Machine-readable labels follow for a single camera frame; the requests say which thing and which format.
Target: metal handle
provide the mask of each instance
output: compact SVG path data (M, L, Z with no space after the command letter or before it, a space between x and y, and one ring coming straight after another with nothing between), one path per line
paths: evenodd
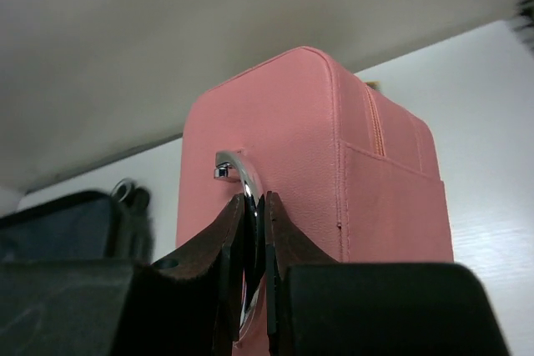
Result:
M262 210L264 192L254 166L244 155L237 152L224 150L216 153L214 178L233 183L241 182L246 212L249 214L254 235L253 270L261 272L260 276L254 277L252 288L249 288L245 282L239 330L239 336L243 338L257 319L264 297L264 280L262 279L264 273L264 216Z

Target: pink leather case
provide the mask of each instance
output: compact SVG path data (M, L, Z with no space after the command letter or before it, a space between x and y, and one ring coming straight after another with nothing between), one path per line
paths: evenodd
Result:
M451 261L429 128L327 54L296 48L202 95L184 129L177 245L210 224L239 183L215 153L241 151L293 222L342 262ZM259 328L239 354L269 354Z

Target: black object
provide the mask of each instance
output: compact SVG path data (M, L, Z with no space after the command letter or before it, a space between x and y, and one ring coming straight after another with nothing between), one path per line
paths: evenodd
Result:
M143 205L148 205L142 195ZM0 260L148 261L151 236L145 209L85 191L8 215L0 219Z
M3 354L230 355L245 226L236 195L151 267L4 264ZM264 226L271 354L508 355L484 290L465 268L336 263L290 221L276 193L267 194Z

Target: zipper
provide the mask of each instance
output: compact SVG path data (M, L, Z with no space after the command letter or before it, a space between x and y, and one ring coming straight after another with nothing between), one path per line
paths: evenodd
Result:
M380 127L380 120L378 118L378 108L376 107L375 98L371 93L372 89L365 85L367 91L367 100L369 101L370 119L373 123L373 133L375 134L375 151L379 156L385 156L384 152L384 138L382 136L382 128Z

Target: pink suitcase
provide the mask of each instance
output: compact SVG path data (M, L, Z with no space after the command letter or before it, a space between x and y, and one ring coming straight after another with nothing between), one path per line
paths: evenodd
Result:
M240 151L264 191L341 262L453 259L429 128L327 54L296 48L202 95L184 129L177 245L210 224L238 183L215 154ZM267 355L264 315L234 354Z

